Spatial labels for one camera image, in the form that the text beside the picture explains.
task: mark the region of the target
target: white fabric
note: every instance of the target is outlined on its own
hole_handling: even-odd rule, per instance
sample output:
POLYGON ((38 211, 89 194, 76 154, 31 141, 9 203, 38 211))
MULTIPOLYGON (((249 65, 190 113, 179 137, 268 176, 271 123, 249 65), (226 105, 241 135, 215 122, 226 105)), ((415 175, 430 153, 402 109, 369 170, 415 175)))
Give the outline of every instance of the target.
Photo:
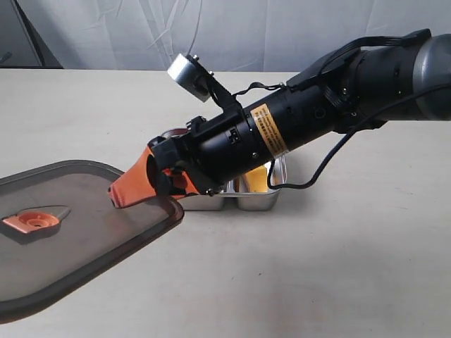
POLYGON ((19 0, 65 68, 301 71, 362 35, 451 32, 449 0, 19 0))

